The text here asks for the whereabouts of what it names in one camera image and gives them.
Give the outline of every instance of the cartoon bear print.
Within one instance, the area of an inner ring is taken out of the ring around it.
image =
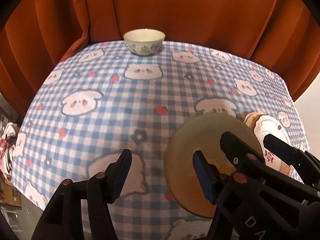
[[[97,108],[99,99],[102,94],[95,90],[83,90],[68,95],[61,102],[62,113],[64,115],[78,116],[87,114]]]
[[[246,94],[248,96],[255,96],[257,95],[257,92],[255,91],[255,89],[252,87],[252,85],[250,84],[249,81],[247,80],[241,80],[241,79],[237,79],[234,78],[233,79],[234,82],[236,83],[236,86],[238,88],[238,90],[243,93]]]
[[[98,172],[104,172],[110,163],[114,163],[118,160],[120,154],[110,154],[96,159],[91,163],[88,168],[89,177],[94,176]],[[128,194],[132,193],[147,193],[145,186],[145,180],[143,175],[144,165],[139,155],[132,154],[132,164],[127,176],[127,179],[124,183],[121,197],[125,197]]]
[[[280,122],[282,123],[282,125],[285,128],[288,128],[290,126],[290,120],[289,120],[289,117],[288,117],[287,113],[279,112],[278,113],[278,119],[280,120]]]
[[[211,55],[214,56],[217,59],[230,62],[231,58],[228,53],[217,50],[217,49],[212,49]]]
[[[136,80],[162,78],[163,73],[158,64],[129,64],[124,77]]]
[[[192,54],[191,51],[172,51],[172,58],[178,62],[197,63],[200,59]]]
[[[193,240],[206,237],[211,221],[196,220],[193,222],[184,219],[177,220],[173,223],[173,228],[167,240]]]
[[[269,76],[269,78],[275,79],[275,74],[272,71],[268,70],[267,68],[265,68],[264,71]]]
[[[290,102],[290,100],[289,100],[289,98],[287,96],[281,95],[281,97],[282,97],[282,99],[283,99],[283,101],[284,101],[284,103],[285,103],[285,105],[287,107],[291,107],[292,106],[292,104],[291,104],[291,102]]]
[[[26,142],[26,134],[23,132],[18,133],[16,145],[12,153],[13,157],[23,157],[24,144]]]
[[[249,74],[255,81],[258,81],[258,82],[264,81],[263,77],[260,76],[255,70],[249,70]]]
[[[57,82],[63,73],[63,69],[53,70],[43,82],[44,85],[50,85]]]
[[[101,49],[86,52],[82,54],[81,58],[79,59],[79,62],[87,62],[93,59],[96,59],[98,57],[101,57],[103,55],[103,51]]]
[[[205,98],[195,103],[194,109],[196,112],[228,114],[236,117],[236,113],[233,111],[236,109],[236,105],[231,101],[223,98]]]
[[[30,181],[27,181],[26,190],[24,191],[24,195],[28,198],[33,204],[41,208],[45,209],[48,200],[44,195],[41,195],[32,185]]]

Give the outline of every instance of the plate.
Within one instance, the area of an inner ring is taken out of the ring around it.
[[[261,115],[255,122],[253,132],[261,144],[266,165],[290,177],[292,175],[293,167],[287,165],[263,146],[263,139],[269,133],[291,146],[290,138],[284,126],[276,118],[270,115]]]
[[[164,156],[167,184],[175,200],[188,212],[212,218],[215,206],[204,198],[193,169],[192,156],[201,150],[208,163],[230,175],[236,168],[220,149],[220,137],[230,131],[262,155],[257,137],[243,122],[224,114],[203,114],[188,119],[173,135]]]

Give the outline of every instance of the table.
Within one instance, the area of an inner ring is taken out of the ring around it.
[[[225,109],[204,103],[217,98]],[[163,158],[168,140],[185,120],[212,110],[242,121],[252,111],[276,119],[284,112],[292,145],[309,149],[285,82],[263,66],[171,41],[153,56],[138,57],[124,41],[112,41],[87,46],[60,62],[44,81],[18,135],[12,182],[44,209],[63,179],[88,179],[128,148],[133,153],[129,183],[110,206],[118,237],[202,237],[210,220],[174,201]],[[295,171],[292,176],[299,179]],[[86,202],[82,204],[89,231]]]

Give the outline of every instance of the wall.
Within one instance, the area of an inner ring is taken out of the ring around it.
[[[17,112],[9,105],[0,93],[0,113],[7,117],[10,121],[17,120]]]
[[[320,74],[295,102],[311,153],[320,159]]]

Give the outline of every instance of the bowl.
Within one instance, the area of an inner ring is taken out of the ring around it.
[[[137,29],[125,33],[123,38],[132,53],[148,56],[161,47],[165,34],[153,29]]]

